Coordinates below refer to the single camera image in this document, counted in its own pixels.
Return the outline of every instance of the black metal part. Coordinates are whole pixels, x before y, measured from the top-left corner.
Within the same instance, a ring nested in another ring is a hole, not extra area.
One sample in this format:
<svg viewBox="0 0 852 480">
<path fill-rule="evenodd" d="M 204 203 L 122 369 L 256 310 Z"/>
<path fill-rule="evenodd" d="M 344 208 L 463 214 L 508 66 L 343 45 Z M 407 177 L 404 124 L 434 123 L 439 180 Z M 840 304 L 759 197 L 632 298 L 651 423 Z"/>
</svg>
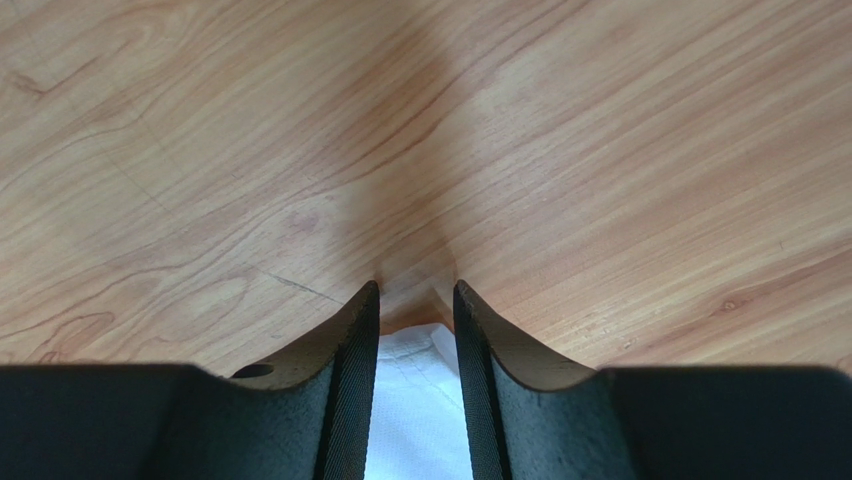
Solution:
<svg viewBox="0 0 852 480">
<path fill-rule="evenodd" d="M 379 290 L 218 378 L 189 365 L 0 368 L 0 478 L 363 478 Z"/>
<path fill-rule="evenodd" d="M 453 311 L 476 479 L 852 478 L 852 379 L 840 372 L 595 372 L 464 282 Z"/>
</svg>

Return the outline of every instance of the white cloth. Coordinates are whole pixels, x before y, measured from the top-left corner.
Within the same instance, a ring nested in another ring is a hole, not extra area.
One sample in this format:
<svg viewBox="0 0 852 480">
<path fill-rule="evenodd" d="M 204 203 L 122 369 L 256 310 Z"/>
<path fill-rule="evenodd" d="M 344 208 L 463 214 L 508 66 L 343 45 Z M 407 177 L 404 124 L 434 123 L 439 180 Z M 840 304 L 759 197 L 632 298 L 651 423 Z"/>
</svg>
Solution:
<svg viewBox="0 0 852 480">
<path fill-rule="evenodd" d="M 473 478 L 455 338 L 447 327 L 380 337 L 365 478 Z"/>
</svg>

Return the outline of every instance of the curved metal edge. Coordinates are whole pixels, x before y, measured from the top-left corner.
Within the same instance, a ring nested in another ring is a hole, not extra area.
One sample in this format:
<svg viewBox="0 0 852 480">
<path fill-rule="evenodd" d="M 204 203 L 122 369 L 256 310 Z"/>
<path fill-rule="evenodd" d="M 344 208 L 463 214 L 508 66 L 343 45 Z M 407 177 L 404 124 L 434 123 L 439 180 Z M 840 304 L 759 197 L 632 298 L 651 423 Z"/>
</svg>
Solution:
<svg viewBox="0 0 852 480">
<path fill-rule="evenodd" d="M 491 349 L 464 296 L 465 287 L 459 282 L 453 290 L 453 323 L 473 478 L 509 479 L 512 473 Z"/>
<path fill-rule="evenodd" d="M 361 327 L 359 320 L 371 323 L 369 328 L 374 323 L 378 331 L 379 285 L 375 281 L 364 284 L 328 320 L 281 350 L 254 363 L 272 366 L 271 373 L 254 378 L 222 379 L 255 390 L 297 389 L 319 375 L 334 360 L 340 348 L 351 341 Z"/>
<path fill-rule="evenodd" d="M 464 280 L 459 280 L 455 291 L 463 308 L 461 312 L 454 311 L 456 328 L 460 322 L 471 323 L 481 332 L 491 355 L 506 374 L 525 388 L 541 392 L 565 390 L 597 373 L 562 356 L 500 316 Z"/>
<path fill-rule="evenodd" d="M 273 367 L 267 375 L 187 372 L 143 477 L 363 478 L 378 337 L 379 288 L 371 281 L 331 318 L 257 362 Z M 244 461 L 251 468 L 238 474 Z"/>
</svg>

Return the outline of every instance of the wooden surface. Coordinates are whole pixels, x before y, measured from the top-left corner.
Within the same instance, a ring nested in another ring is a hole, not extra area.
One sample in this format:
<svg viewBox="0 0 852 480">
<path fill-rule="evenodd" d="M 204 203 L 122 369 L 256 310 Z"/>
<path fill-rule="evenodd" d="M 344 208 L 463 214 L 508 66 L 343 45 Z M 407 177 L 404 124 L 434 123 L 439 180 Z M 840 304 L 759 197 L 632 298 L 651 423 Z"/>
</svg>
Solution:
<svg viewBox="0 0 852 480">
<path fill-rule="evenodd" d="M 852 371 L 852 3 L 0 2 L 0 362 L 229 373 L 370 278 Z"/>
</svg>

